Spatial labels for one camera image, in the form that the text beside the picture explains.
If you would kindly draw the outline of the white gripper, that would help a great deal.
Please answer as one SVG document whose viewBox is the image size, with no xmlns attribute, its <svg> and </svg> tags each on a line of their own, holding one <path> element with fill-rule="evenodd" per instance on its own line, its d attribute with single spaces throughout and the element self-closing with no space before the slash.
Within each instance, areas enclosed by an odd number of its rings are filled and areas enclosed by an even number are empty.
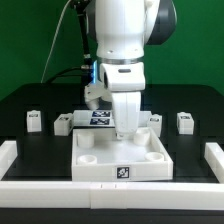
<svg viewBox="0 0 224 224">
<path fill-rule="evenodd" d="M 100 98 L 112 102 L 116 137 L 122 140 L 138 129 L 141 91 L 144 89 L 142 62 L 126 65 L 101 63 L 99 78 L 85 87 L 84 97 L 91 110 L 99 108 Z"/>
</svg>

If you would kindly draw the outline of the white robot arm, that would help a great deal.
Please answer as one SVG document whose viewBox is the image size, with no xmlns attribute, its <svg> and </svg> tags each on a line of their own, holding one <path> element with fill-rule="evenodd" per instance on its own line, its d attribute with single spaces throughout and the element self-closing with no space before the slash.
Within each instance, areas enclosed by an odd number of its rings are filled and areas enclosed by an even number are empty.
<svg viewBox="0 0 224 224">
<path fill-rule="evenodd" d="M 99 108 L 100 100 L 111 102 L 116 135 L 126 139 L 139 126 L 144 47 L 168 40 L 176 9 L 173 0 L 92 0 L 86 13 L 98 47 L 85 102 L 91 110 Z"/>
</svg>

